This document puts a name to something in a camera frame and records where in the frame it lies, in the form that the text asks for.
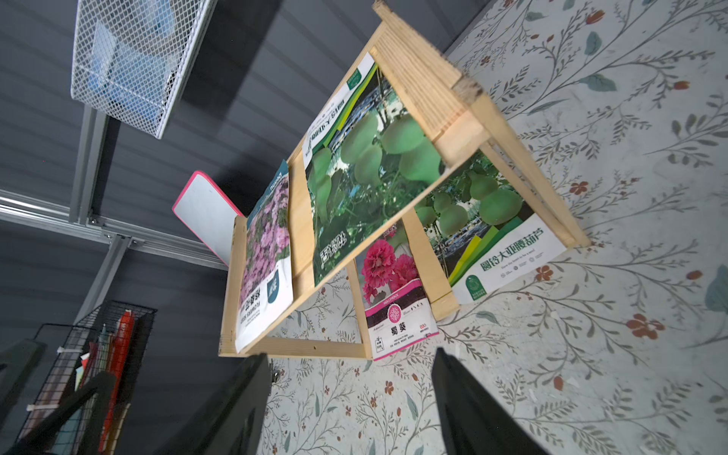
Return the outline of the green gourd seed bag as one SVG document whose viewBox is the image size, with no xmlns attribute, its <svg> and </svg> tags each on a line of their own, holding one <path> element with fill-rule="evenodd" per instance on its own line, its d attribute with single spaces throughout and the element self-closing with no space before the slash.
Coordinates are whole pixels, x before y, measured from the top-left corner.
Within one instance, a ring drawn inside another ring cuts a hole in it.
<svg viewBox="0 0 728 455">
<path fill-rule="evenodd" d="M 415 212 L 460 305 L 479 303 L 567 250 L 481 152 Z"/>
<path fill-rule="evenodd" d="M 309 128 L 303 162 L 323 279 L 445 172 L 430 139 L 371 55 Z"/>
</svg>

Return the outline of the wooden two-tier shelf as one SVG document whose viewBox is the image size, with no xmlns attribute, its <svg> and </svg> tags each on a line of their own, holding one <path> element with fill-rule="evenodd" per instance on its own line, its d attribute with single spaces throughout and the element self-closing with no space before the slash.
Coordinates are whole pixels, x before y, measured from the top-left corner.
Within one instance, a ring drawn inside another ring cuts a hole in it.
<svg viewBox="0 0 728 455">
<path fill-rule="evenodd" d="M 372 56 L 379 64 L 405 108 L 420 123 L 441 155 L 447 165 L 446 173 L 452 174 L 475 153 L 483 153 L 565 248 L 589 246 L 591 241 L 587 234 L 483 87 L 453 66 L 385 2 L 375 2 L 373 10 L 381 23 L 356 60 L 361 62 L 366 56 Z M 269 335 L 322 287 L 315 280 L 314 216 L 301 147 L 290 155 L 288 165 L 293 303 L 276 320 L 265 324 L 254 340 L 241 348 L 235 346 L 246 260 L 246 220 L 237 217 L 231 241 L 218 355 L 221 358 L 267 354 L 272 358 L 371 360 L 373 351 L 356 279 L 351 281 L 351 286 L 360 342 L 284 339 Z"/>
</svg>

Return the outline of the blue box in basket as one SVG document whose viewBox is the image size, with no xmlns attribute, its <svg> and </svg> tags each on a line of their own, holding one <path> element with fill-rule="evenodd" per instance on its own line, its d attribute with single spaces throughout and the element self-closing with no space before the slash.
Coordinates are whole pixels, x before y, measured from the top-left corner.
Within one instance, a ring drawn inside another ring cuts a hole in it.
<svg viewBox="0 0 728 455">
<path fill-rule="evenodd" d="M 153 104 L 162 104 L 162 82 L 178 52 L 172 1 L 101 1 L 98 14 L 124 63 L 122 84 Z"/>
</svg>

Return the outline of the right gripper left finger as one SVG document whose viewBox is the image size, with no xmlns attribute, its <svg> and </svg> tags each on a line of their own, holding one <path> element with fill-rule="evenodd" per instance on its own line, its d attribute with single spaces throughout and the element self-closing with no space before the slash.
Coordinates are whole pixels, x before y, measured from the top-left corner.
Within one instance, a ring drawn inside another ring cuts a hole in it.
<svg viewBox="0 0 728 455">
<path fill-rule="evenodd" d="M 245 358 L 157 454 L 255 454 L 265 420 L 272 373 L 265 354 Z"/>
</svg>

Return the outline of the green gourd seed bag top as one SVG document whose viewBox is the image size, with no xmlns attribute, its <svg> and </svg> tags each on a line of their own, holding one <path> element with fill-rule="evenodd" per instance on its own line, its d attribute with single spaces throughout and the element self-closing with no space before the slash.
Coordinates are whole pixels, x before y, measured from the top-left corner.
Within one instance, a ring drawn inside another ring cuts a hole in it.
<svg viewBox="0 0 728 455">
<path fill-rule="evenodd" d="M 309 128 L 303 162 L 323 279 L 445 172 L 430 139 L 371 55 Z"/>
</svg>

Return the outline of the green gourd seed bag bottom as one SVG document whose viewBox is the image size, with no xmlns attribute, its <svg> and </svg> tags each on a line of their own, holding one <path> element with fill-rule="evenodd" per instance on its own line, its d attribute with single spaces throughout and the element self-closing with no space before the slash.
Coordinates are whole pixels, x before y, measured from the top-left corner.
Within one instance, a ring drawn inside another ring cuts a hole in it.
<svg viewBox="0 0 728 455">
<path fill-rule="evenodd" d="M 460 305 L 479 303 L 567 250 L 481 152 L 415 212 Z"/>
</svg>

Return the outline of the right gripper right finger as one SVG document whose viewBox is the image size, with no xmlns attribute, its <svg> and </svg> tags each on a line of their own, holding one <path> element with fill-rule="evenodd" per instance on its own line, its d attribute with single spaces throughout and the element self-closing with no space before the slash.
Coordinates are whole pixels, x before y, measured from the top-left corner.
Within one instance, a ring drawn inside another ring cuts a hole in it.
<svg viewBox="0 0 728 455">
<path fill-rule="evenodd" d="M 436 350 L 432 385 L 447 454 L 544 454 L 456 358 Z"/>
</svg>

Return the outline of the pink flower seed bag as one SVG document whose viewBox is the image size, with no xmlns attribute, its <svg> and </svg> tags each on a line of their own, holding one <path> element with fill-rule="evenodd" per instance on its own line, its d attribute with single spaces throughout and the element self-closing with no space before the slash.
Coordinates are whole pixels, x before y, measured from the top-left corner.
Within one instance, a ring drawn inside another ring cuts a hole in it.
<svg viewBox="0 0 728 455">
<path fill-rule="evenodd" d="M 402 222 L 356 257 L 356 273 L 375 360 L 439 334 Z"/>
</svg>

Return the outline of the purple flower seed bag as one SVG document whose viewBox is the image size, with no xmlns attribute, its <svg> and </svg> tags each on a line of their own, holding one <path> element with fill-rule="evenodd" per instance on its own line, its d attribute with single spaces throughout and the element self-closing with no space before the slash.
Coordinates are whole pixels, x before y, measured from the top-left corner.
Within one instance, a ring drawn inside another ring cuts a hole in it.
<svg viewBox="0 0 728 455">
<path fill-rule="evenodd" d="M 235 339 L 239 353 L 293 303 L 289 191 L 288 165 L 283 162 L 246 218 L 246 261 Z"/>
</svg>

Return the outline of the pink framed whiteboard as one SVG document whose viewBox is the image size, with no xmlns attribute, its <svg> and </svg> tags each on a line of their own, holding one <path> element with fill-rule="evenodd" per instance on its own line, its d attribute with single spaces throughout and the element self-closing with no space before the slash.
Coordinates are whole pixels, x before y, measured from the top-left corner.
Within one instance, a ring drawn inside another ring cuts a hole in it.
<svg viewBox="0 0 728 455">
<path fill-rule="evenodd" d="M 242 212 L 204 172 L 195 171 L 173 204 L 174 215 L 225 265 Z"/>
</svg>

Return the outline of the red paper folder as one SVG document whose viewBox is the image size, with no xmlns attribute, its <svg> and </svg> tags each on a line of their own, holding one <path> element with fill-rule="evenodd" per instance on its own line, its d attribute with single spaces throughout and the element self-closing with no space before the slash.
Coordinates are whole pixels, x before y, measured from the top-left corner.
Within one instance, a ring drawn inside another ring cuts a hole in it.
<svg viewBox="0 0 728 455">
<path fill-rule="evenodd" d="M 111 394 L 108 413 L 104 420 L 104 431 L 100 438 L 99 451 L 104 452 L 109 439 L 109 433 L 112 426 L 114 408 L 119 393 L 119 383 L 123 374 L 126 358 L 128 356 L 132 333 L 134 330 L 135 318 L 131 309 L 126 309 L 121 318 L 117 331 L 111 343 L 111 359 L 108 372 L 115 377 L 115 385 Z"/>
</svg>

